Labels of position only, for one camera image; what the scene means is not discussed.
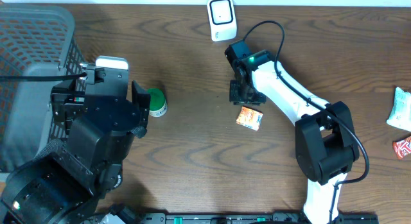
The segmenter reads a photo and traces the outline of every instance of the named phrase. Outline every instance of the white sensor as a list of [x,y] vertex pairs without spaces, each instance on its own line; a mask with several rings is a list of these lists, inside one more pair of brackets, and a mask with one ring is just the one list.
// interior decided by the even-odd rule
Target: white sensor
[[236,15],[232,0],[208,0],[207,10],[213,41],[229,40],[237,35]]

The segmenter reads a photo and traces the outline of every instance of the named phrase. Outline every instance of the red snack package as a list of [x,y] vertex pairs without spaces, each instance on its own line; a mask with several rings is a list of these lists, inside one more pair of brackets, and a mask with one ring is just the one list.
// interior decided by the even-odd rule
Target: red snack package
[[392,147],[394,148],[394,151],[396,152],[399,160],[411,153],[410,142],[411,137],[407,137],[402,141],[392,143]]

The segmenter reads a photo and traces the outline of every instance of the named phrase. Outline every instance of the green can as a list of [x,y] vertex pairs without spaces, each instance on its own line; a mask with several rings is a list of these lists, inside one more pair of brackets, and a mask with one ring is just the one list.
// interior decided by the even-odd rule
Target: green can
[[148,89],[152,100],[150,102],[150,115],[152,117],[161,117],[167,112],[167,101],[164,93],[160,89]]

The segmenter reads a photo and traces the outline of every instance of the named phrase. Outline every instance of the small snack package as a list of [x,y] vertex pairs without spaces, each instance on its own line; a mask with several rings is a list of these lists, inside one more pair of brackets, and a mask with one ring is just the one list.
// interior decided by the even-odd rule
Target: small snack package
[[251,108],[242,107],[237,118],[237,124],[251,128],[257,131],[263,114],[252,110]]
[[392,147],[394,151],[397,154],[398,159],[402,159],[408,154],[411,153],[411,137],[407,137],[406,139],[403,139],[402,141],[397,141],[392,143]]
[[411,132],[411,94],[399,87],[396,88],[394,106],[387,124]]

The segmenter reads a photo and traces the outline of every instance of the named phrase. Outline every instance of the gray plastic basket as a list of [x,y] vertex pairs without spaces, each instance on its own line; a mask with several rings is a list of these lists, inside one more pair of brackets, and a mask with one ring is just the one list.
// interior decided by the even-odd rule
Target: gray plastic basket
[[[0,5],[0,75],[59,76],[79,73],[83,56],[74,19],[57,6]],[[0,170],[32,160],[49,139],[64,137],[52,125],[50,92],[59,82],[0,82]],[[78,90],[85,85],[77,83]]]

